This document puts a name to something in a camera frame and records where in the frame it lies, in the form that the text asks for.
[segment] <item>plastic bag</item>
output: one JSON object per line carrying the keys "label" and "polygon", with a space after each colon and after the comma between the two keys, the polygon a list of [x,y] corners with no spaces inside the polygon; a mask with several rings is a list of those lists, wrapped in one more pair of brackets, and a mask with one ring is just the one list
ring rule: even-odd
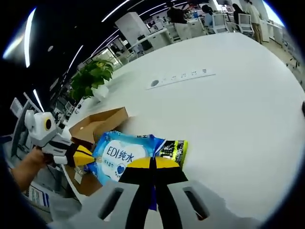
{"label": "plastic bag", "polygon": [[104,133],[93,152],[94,163],[88,164],[91,172],[104,185],[109,179],[119,181],[132,161],[157,153],[164,139],[153,135],[132,136],[118,131]]}
{"label": "plastic bag", "polygon": [[183,166],[186,155],[188,142],[185,140],[166,141],[161,150],[156,153],[157,156],[171,159],[178,163],[180,167]]}

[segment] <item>human hand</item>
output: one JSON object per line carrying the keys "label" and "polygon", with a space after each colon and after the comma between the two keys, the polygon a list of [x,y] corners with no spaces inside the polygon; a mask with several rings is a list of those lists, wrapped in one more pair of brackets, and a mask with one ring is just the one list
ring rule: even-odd
{"label": "human hand", "polygon": [[39,147],[34,147],[25,158],[11,170],[11,173],[20,190],[25,191],[38,174],[39,170],[47,165],[50,157],[42,153]]}
{"label": "human hand", "polygon": [[37,146],[34,147],[24,158],[25,163],[38,169],[44,168],[49,161],[50,159],[45,156],[42,153],[42,150]]}

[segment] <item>blue packaging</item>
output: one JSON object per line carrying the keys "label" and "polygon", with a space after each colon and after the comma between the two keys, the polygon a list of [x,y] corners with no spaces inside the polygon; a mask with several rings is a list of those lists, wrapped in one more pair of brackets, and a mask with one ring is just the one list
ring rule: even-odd
{"label": "blue packaging", "polygon": [[127,165],[142,157],[154,157],[165,143],[153,135],[132,136],[110,131],[104,133],[93,152],[95,162],[88,164],[102,185],[109,179],[119,181]]}

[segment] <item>green leaves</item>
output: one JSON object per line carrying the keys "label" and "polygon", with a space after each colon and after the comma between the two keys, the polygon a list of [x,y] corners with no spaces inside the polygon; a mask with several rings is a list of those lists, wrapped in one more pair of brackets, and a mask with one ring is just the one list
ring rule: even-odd
{"label": "green leaves", "polygon": [[113,64],[108,60],[95,60],[84,66],[73,78],[70,96],[79,101],[92,97],[92,89],[104,85],[105,80],[112,79]]}

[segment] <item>potted plant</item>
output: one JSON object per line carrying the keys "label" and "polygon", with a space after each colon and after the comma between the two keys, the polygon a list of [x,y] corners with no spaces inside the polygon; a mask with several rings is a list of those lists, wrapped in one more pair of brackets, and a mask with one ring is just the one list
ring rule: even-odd
{"label": "potted plant", "polygon": [[72,77],[70,95],[76,101],[82,98],[96,97],[102,100],[108,93],[104,85],[105,80],[112,79],[113,64],[107,60],[95,60],[90,62]]}

